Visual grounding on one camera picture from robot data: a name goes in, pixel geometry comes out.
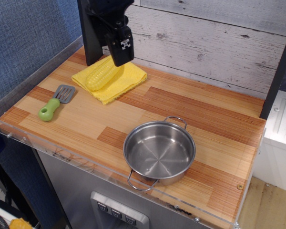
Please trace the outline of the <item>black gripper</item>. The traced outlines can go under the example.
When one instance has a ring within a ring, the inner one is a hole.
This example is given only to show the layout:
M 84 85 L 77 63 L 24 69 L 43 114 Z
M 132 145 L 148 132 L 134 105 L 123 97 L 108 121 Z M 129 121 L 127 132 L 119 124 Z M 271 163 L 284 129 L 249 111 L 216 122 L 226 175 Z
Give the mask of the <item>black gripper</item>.
M 100 45 L 107 44 L 114 65 L 134 59 L 133 36 L 125 12 L 133 0 L 89 0 L 84 12 Z

